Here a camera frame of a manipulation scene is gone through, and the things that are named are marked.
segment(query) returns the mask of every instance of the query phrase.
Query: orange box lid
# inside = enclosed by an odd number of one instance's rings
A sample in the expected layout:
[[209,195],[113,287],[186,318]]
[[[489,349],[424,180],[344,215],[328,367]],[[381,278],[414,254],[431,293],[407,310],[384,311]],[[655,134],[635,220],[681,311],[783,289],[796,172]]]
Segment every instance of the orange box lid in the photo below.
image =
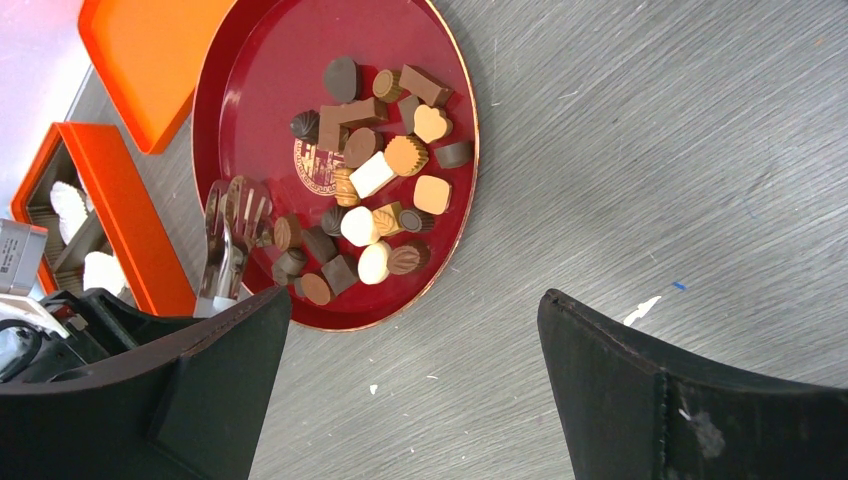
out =
[[209,43],[234,2],[83,2],[80,37],[142,152],[162,153],[188,117]]

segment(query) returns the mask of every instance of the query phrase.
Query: gray table surface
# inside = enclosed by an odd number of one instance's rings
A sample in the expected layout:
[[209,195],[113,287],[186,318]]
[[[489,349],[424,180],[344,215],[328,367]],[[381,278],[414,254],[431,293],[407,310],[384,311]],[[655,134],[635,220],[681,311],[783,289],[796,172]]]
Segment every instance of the gray table surface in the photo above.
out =
[[[848,2],[436,4],[480,103],[464,239],[403,316],[290,327],[252,478],[573,478],[549,287],[616,319],[661,295],[635,328],[848,386]],[[96,75],[72,118],[121,123]],[[186,125],[161,157],[130,149],[197,285],[189,144]]]

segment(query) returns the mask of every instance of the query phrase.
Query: round tray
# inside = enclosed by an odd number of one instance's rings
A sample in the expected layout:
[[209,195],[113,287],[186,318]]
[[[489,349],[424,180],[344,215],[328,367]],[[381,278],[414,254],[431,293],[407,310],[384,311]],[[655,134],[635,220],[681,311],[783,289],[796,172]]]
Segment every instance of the round tray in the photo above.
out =
[[[357,284],[329,305],[319,307],[292,291],[292,319],[324,330],[356,330],[401,312],[433,284],[459,242],[471,208],[479,160],[477,110],[468,71],[444,19],[427,0],[240,0],[212,41],[194,100],[192,148],[201,204],[212,182],[244,175],[264,182],[274,199],[272,218],[294,213],[304,228],[320,225],[332,205],[333,169],[340,155],[316,151],[296,140],[292,117],[322,105],[335,105],[322,75],[335,58],[350,56],[361,65],[363,89],[385,68],[416,65],[454,89],[444,107],[453,132],[430,145],[430,161],[421,172],[447,180],[453,187],[450,206],[436,218],[433,231],[420,236],[431,249],[421,271],[390,276],[379,285]],[[389,123],[376,127],[388,142],[403,133],[397,104],[389,105]],[[433,148],[474,141],[474,161],[442,169]],[[418,177],[399,177],[362,204],[372,210],[400,201],[412,206]],[[397,247],[415,235],[386,240]],[[343,238],[340,253],[356,258],[362,251]],[[257,292],[273,285],[271,265],[276,247],[255,249],[244,285]],[[320,265],[311,258],[304,273]]]

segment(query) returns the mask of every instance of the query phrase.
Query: white chocolate piece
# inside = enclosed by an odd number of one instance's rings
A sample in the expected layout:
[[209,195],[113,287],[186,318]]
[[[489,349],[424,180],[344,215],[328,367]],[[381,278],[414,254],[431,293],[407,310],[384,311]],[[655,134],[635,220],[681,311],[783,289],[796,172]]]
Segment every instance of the white chocolate piece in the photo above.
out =
[[359,280],[366,285],[377,285],[389,276],[389,254],[392,247],[386,242],[369,246],[359,257]]
[[389,168],[383,152],[377,152],[350,174],[350,181],[360,198],[370,197],[397,177]]
[[357,247],[367,247],[380,240],[380,231],[374,223],[371,210],[356,207],[342,218],[342,236]]

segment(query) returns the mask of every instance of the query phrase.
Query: shell-shaped chocolate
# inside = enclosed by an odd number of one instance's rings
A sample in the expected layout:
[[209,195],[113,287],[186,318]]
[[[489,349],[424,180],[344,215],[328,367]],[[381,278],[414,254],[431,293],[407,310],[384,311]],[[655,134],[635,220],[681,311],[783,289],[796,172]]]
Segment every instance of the shell-shaped chocolate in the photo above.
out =
[[347,213],[347,208],[340,205],[335,205],[324,212],[324,215],[321,216],[321,229],[324,230],[324,233],[331,237],[341,237],[342,219],[345,213]]
[[315,110],[298,113],[292,119],[291,130],[294,138],[315,145],[318,143],[318,124],[321,115]]

